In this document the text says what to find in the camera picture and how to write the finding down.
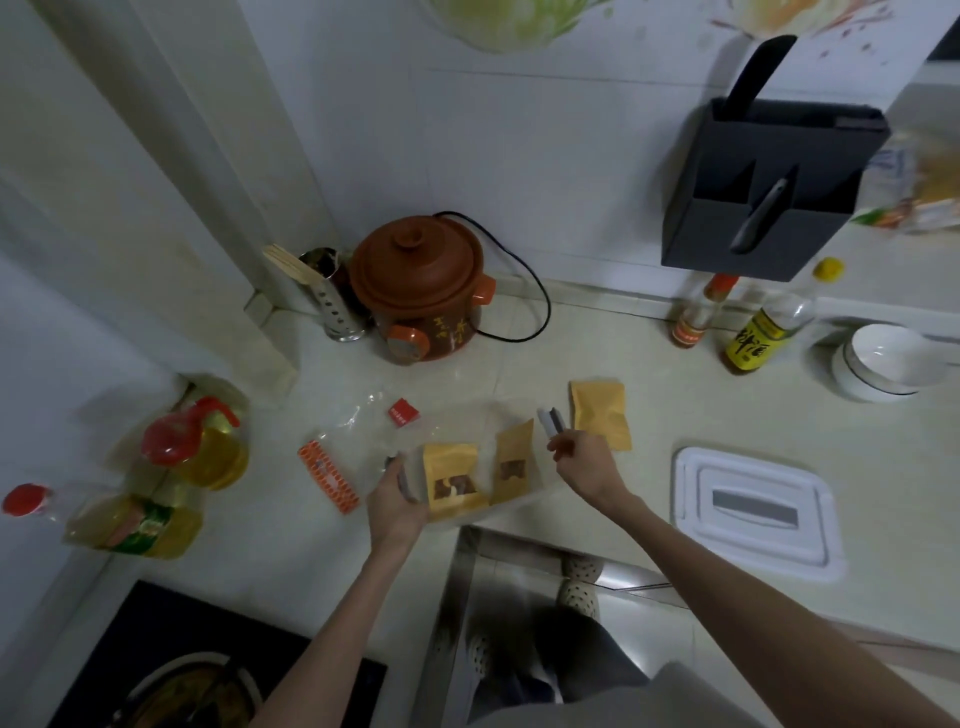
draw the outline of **yellow bottle cap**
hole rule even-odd
[[[836,257],[825,257],[813,269],[813,277],[821,283],[835,283],[843,277],[847,266]]]

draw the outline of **yellow label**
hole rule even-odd
[[[730,342],[727,358],[737,369],[751,372],[763,366],[792,335],[793,332],[777,326],[761,309]]]

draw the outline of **hand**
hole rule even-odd
[[[371,553],[389,554],[401,560],[410,554],[430,515],[426,505],[411,502],[400,492],[397,476],[404,459],[403,455],[395,458],[367,496]]]
[[[547,443],[557,473],[574,492],[605,516],[630,492],[603,435],[566,429]]]

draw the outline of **slow cooker lid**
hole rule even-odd
[[[463,226],[405,217],[378,228],[360,244],[350,277],[370,309],[415,309],[456,296],[482,266],[479,243]]]

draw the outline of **clay slow cooker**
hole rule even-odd
[[[435,217],[405,217],[373,231],[353,254],[350,282],[390,351],[404,362],[461,349],[496,286],[483,273],[476,236]]]

